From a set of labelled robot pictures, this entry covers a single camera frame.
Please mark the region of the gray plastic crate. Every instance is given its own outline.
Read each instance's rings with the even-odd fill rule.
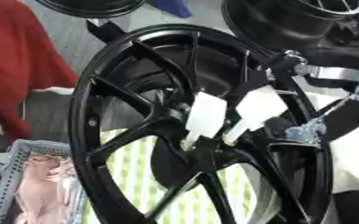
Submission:
[[[31,152],[69,156],[69,145],[48,141],[17,140],[10,149],[11,161],[0,181],[0,224],[3,224],[23,177],[23,164]]]

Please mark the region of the wheel rim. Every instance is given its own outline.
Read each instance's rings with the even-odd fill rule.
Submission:
[[[172,63],[171,60],[155,52],[158,49],[160,50],[162,46],[183,46],[186,42],[190,47],[190,53],[185,63],[186,66]],[[155,220],[155,215],[160,213],[158,206],[155,212],[152,211],[147,216],[141,214],[123,196],[116,183],[112,180],[105,165],[105,160],[116,148],[146,135],[156,135],[166,141],[174,141],[174,143],[171,143],[171,146],[173,146],[172,153],[187,167],[190,163],[190,157],[198,157],[204,154],[196,153],[195,156],[188,156],[188,154],[179,150],[181,138],[179,135],[184,132],[178,130],[184,129],[184,119],[186,119],[186,115],[178,108],[179,104],[190,105],[193,102],[194,94],[200,91],[200,87],[204,87],[204,91],[209,91],[210,94],[229,98],[229,103],[239,100],[239,98],[236,98],[238,97],[236,95],[236,83],[241,80],[241,75],[231,78],[215,76],[215,80],[212,79],[210,82],[209,80],[200,81],[200,79],[195,79],[195,75],[199,75],[199,71],[195,69],[198,65],[194,63],[194,59],[199,56],[198,51],[203,47],[213,47],[221,54],[230,55],[233,59],[236,59],[234,63],[236,65],[235,70],[240,74],[245,70],[243,69],[243,59],[248,49],[246,45],[235,38],[197,26],[164,25],[145,28],[125,35],[116,43],[102,50],[82,75],[75,90],[69,117],[72,154],[81,183],[103,223],[113,223],[114,221],[146,223],[147,221]],[[145,87],[147,85],[130,85],[131,81],[136,79],[135,77],[113,78],[113,71],[118,68],[118,65],[121,64],[120,62],[129,58],[134,52],[138,53],[136,58],[147,57],[172,75],[171,80],[165,74],[165,81],[153,83],[157,88],[172,88],[171,83],[176,83],[174,85],[176,86],[175,97],[164,107],[162,107],[163,104],[148,101],[137,94],[137,92],[146,91],[148,88]],[[252,55],[250,64],[262,60],[264,60],[262,57]],[[155,76],[156,79],[150,77],[147,80],[161,81],[162,75],[159,77],[156,78]],[[262,80],[261,83],[248,88],[257,88],[257,85],[265,84],[263,81],[267,80]],[[303,92],[300,91],[293,80],[278,80],[278,84],[284,84],[280,85],[282,89],[289,91],[295,89],[297,91],[297,96],[295,97],[290,95],[282,96],[285,102],[293,104],[290,107],[293,111],[291,114],[292,117],[295,117],[295,122],[303,123],[315,115],[310,102],[306,97],[303,97]],[[218,93],[214,91],[216,87],[219,89]],[[125,134],[115,138],[109,144],[101,145],[99,132],[104,108],[103,100],[104,97],[113,93],[116,97],[128,102],[146,119],[141,126],[130,128],[125,131]],[[233,114],[232,119],[235,120],[235,113],[230,113]],[[216,161],[219,160],[220,168],[227,167],[233,163],[244,162],[253,164],[267,177],[283,201],[280,215],[271,222],[279,220],[279,217],[285,217],[287,223],[298,223],[298,221],[306,220],[311,221],[309,223],[320,223],[327,211],[331,192],[331,161],[328,147],[324,147],[318,153],[310,153],[310,162],[305,166],[306,185],[304,185],[299,199],[296,199],[292,196],[289,186],[285,182],[285,177],[282,176],[281,171],[277,168],[271,154],[267,152],[267,149],[270,149],[274,143],[269,142],[266,144],[263,132],[261,134],[255,133],[251,139],[251,142],[248,140],[241,141],[238,147],[224,149],[224,153],[220,155],[215,154],[216,151],[214,150],[214,155],[217,159]],[[205,147],[203,146],[204,144],[212,144],[214,147],[219,144],[223,148],[228,147],[222,144],[221,139],[215,139],[214,141],[203,140],[200,148]],[[291,145],[290,147],[293,149],[290,142],[280,142],[279,144]],[[259,147],[264,147],[264,150],[261,150],[262,152],[255,150]],[[186,186],[189,180],[197,179],[207,189],[222,223],[234,223],[228,201],[221,191],[219,181],[216,181],[214,171],[201,169],[201,171],[191,171],[189,176],[184,174],[183,177],[184,182],[182,185],[174,186],[168,191],[165,197],[167,201],[170,201],[173,196],[183,191],[182,187]],[[163,207],[167,201],[163,201],[160,205]]]
[[[225,0],[222,13],[229,28],[260,51],[300,51],[317,47],[337,20],[358,14],[359,0]]]
[[[45,7],[79,18],[112,18],[130,13],[144,4],[145,0],[37,0]]]

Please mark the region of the black object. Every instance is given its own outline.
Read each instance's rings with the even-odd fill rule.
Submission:
[[[112,18],[129,13],[145,0],[37,0],[44,6],[79,18]]]
[[[274,131],[265,132],[263,129],[244,135],[235,146],[222,141],[222,132],[232,126],[229,123],[238,121],[233,110],[235,105],[230,102],[242,99],[246,94],[244,88],[251,90],[259,87],[260,83],[296,93],[281,96],[290,109],[285,116],[291,123],[306,123],[317,115],[305,94],[285,73],[292,64],[270,65],[276,80],[260,79],[264,72],[257,68],[267,61],[252,50],[238,39],[219,31],[165,24],[117,37],[94,57],[74,92],[69,132],[76,171],[102,223],[156,223],[157,216],[176,197],[192,188],[194,181],[204,186],[222,223],[235,223],[222,184],[216,176],[218,170],[235,163],[253,165],[270,181],[282,199],[281,211],[270,223],[281,220],[285,223],[321,223],[332,189],[331,155],[325,143],[321,149],[315,149],[273,139],[265,133]],[[254,80],[254,86],[246,84]],[[201,90],[229,101],[228,123],[216,138],[202,138],[194,150],[183,151],[180,141],[187,133],[188,108],[194,94]],[[151,91],[155,92],[155,99],[140,94]],[[101,145],[99,136],[106,102],[113,101],[113,98],[129,104],[138,116],[123,119],[114,112],[109,114],[113,120],[132,122],[132,125],[121,126],[127,130]],[[168,191],[155,208],[142,214],[113,181],[106,160],[121,146],[150,135],[162,141],[153,153],[165,151],[170,161],[175,162],[173,166],[166,164],[160,168],[180,171],[169,172],[177,176],[175,182],[165,181],[167,179],[154,172],[158,182],[168,186]],[[297,156],[306,161],[300,167],[296,164]],[[285,167],[279,161],[285,161]],[[299,180],[303,184],[298,186],[299,196],[292,192],[297,188],[292,181],[296,169],[305,173]]]
[[[240,39],[300,50],[317,46],[335,21],[359,13],[359,0],[225,0],[222,11]]]

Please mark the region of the red fabric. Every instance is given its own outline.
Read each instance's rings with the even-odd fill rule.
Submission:
[[[17,113],[29,90],[72,88],[75,82],[31,10],[17,0],[0,0],[0,123],[8,136],[30,134]]]

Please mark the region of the black spoke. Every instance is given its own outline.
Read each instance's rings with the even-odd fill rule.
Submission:
[[[316,152],[320,151],[320,147],[309,143],[301,143],[285,139],[269,139],[269,150],[277,151],[298,151],[298,152]]]
[[[145,99],[143,96],[131,92],[130,90],[119,87],[116,84],[103,79],[102,77],[95,77],[93,79],[97,93],[104,96],[115,96],[124,102],[131,105],[134,109],[140,112],[143,116],[148,116],[151,113],[152,102]]]
[[[235,224],[236,219],[231,210],[229,200],[216,173],[203,173],[197,180],[204,186],[209,198],[214,203],[222,224]]]
[[[292,193],[285,175],[280,171],[268,151],[260,149],[236,150],[236,153],[241,158],[241,162],[254,165],[270,182],[282,199],[283,206],[281,213],[287,220],[296,220],[295,223],[310,223],[304,207]]]
[[[165,71],[165,74],[167,74],[168,78],[178,89],[179,93],[186,96],[186,99],[184,100],[189,101],[190,103],[193,102],[193,83],[189,80],[185,71],[178,64],[163,57],[154,49],[141,42],[134,41],[133,45],[134,49],[139,52],[139,55],[144,55],[145,58],[151,60]]]
[[[187,65],[189,69],[197,74],[197,57],[199,55],[199,32],[192,33],[192,50],[187,57]]]
[[[145,224],[153,223],[170,204],[177,199],[183,192],[189,190],[194,186],[195,180],[200,175],[199,172],[190,172],[186,175],[177,185],[171,187],[163,199],[148,213],[145,215]]]
[[[102,165],[106,163],[106,160],[113,152],[125,146],[126,144],[130,144],[143,137],[156,135],[156,131],[159,128],[159,125],[161,125],[161,123],[165,120],[165,118],[149,119],[142,122],[141,124],[127,129],[120,135],[109,140],[106,144],[89,152],[89,162],[95,165]]]

